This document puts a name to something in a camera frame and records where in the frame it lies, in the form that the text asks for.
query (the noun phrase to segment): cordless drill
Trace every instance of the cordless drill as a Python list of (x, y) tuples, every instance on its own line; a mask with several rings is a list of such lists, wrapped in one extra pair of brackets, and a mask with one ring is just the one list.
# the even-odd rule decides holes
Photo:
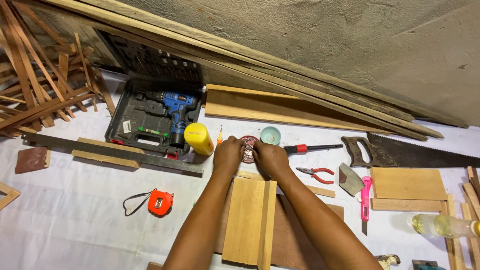
[(175, 93), (171, 91), (145, 92), (148, 99), (161, 102), (167, 107), (168, 115), (171, 117), (170, 124), (170, 146), (183, 148), (185, 138), (183, 132), (186, 128), (185, 117), (187, 112), (197, 108), (198, 99), (194, 96)]

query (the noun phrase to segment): plastic bottle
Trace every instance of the plastic bottle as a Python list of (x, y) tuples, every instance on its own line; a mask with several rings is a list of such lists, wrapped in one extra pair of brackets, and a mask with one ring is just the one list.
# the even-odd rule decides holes
[(467, 221), (448, 215), (418, 214), (412, 218), (418, 233), (448, 238), (479, 237), (480, 221)]
[(200, 123), (191, 123), (185, 128), (183, 133), (185, 141), (201, 155), (210, 156), (213, 154), (214, 145), (212, 138), (208, 134), (207, 128)]

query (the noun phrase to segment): black plastic case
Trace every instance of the black plastic case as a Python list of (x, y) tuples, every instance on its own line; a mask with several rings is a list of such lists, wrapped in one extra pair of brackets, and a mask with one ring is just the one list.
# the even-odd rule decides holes
[[(125, 73), (128, 80), (105, 132), (105, 139), (124, 141), (126, 146), (144, 150), (178, 154), (189, 152), (170, 146), (169, 137), (138, 131), (139, 127), (169, 133), (171, 119), (165, 116), (163, 104), (146, 98), (146, 91), (174, 91), (198, 98), (196, 109), (187, 112), (186, 124), (198, 120), (202, 107), (203, 76), (200, 65), (152, 47), (95, 29)], [(123, 122), (130, 120), (130, 133), (123, 132)], [(158, 142), (159, 145), (138, 142), (139, 139)]]

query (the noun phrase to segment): steel ruler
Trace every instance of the steel ruler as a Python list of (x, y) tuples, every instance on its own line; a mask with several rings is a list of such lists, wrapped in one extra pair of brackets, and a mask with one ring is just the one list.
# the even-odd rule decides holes
[(202, 164), (193, 164), (181, 160), (172, 160), (164, 157), (130, 152), (126, 150), (98, 146), (89, 143), (77, 142), (47, 135), (24, 132), (21, 137), (23, 140), (35, 142), (44, 146), (57, 147), (67, 150), (78, 150), (93, 154), (99, 154), (124, 160), (133, 160), (140, 163), (172, 168), (187, 172), (203, 173), (204, 166)]

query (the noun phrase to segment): person's right hand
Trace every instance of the person's right hand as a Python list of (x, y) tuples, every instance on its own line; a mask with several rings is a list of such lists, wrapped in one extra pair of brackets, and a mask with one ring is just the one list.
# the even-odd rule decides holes
[(256, 141), (252, 153), (255, 160), (274, 180), (292, 170), (288, 164), (287, 152), (282, 147)]

